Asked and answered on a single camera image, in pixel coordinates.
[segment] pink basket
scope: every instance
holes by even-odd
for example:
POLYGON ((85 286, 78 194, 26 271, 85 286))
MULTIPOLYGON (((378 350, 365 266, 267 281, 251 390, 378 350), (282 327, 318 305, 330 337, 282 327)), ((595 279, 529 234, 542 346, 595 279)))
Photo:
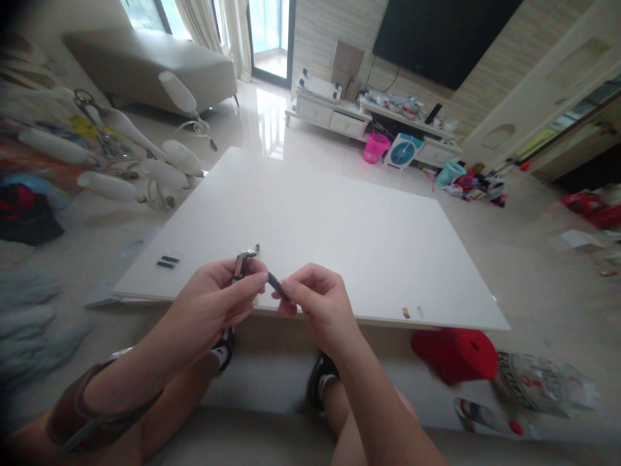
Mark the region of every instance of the pink basket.
POLYGON ((382 135, 371 133, 362 159, 370 164, 377 163, 382 154, 390 147, 390 141, 382 135))

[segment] teal basket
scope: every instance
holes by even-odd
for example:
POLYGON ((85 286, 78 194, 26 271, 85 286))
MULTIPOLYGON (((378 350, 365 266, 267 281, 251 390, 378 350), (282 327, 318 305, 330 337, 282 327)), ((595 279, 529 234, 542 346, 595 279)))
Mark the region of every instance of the teal basket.
POLYGON ((454 162, 447 162, 446 166, 436 176, 435 184, 443 188, 454 182, 460 176, 466 174, 466 169, 454 162))

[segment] sliding glass door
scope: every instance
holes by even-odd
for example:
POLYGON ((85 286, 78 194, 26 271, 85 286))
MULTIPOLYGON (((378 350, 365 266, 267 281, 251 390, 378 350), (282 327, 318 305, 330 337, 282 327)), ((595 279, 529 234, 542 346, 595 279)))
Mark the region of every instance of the sliding glass door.
POLYGON ((247 14, 252 76, 291 87, 295 0, 248 0, 247 14))

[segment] leg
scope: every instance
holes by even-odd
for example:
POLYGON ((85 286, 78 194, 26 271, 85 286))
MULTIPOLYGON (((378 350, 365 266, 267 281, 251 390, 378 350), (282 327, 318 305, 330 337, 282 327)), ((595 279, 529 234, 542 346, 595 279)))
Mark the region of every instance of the leg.
POLYGON ((219 360, 211 353, 178 374, 160 399, 140 420, 142 458, 157 453, 183 427, 218 374, 219 360))
MULTIPOLYGON (((403 401, 404 408, 416 417, 414 406, 398 390, 397 394, 403 401)), ((356 419, 351 412, 349 400, 345 392, 345 387, 340 379, 333 378, 325 383, 323 387, 323 405, 325 408, 325 418, 338 438, 332 464, 336 465, 366 465, 367 460, 364 456, 364 448, 356 419)))
POLYGON ((160 450, 188 420, 217 374, 219 359, 207 353, 179 373, 160 399, 125 435, 105 450, 59 461, 59 466, 138 466, 160 450))

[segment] shoe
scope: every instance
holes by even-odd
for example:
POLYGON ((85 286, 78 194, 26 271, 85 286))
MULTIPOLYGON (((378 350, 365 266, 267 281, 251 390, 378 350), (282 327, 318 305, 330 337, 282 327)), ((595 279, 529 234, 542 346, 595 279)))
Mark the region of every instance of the shoe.
POLYGON ((317 409, 323 411, 323 396, 321 391, 323 386, 320 387, 321 378, 324 375, 333 375, 339 377, 338 369, 334 364, 334 361, 330 359, 330 356, 323 351, 315 362, 315 367, 312 369, 312 373, 309 379, 309 401, 317 409))
POLYGON ((218 343, 213 345, 211 349, 212 352, 222 353, 221 350, 226 348, 226 359, 220 365, 219 371, 224 372, 224 370, 231 363, 231 359, 233 359, 233 348, 235 347, 235 327, 229 327, 222 331, 222 337, 218 340, 218 343))

